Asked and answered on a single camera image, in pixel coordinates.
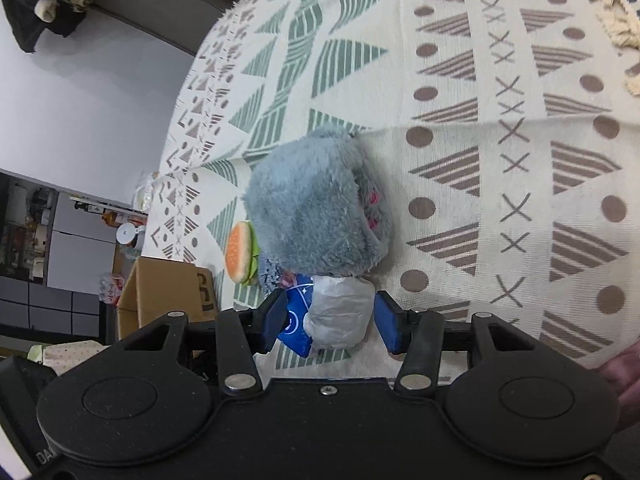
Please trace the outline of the person's right hand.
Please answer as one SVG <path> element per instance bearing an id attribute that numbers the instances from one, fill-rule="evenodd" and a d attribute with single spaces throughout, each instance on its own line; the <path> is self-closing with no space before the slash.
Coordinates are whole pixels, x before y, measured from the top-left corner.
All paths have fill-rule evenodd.
<path id="1" fill-rule="evenodd" d="M 640 341 L 598 368 L 613 388 L 625 417 L 639 416 Z"/>

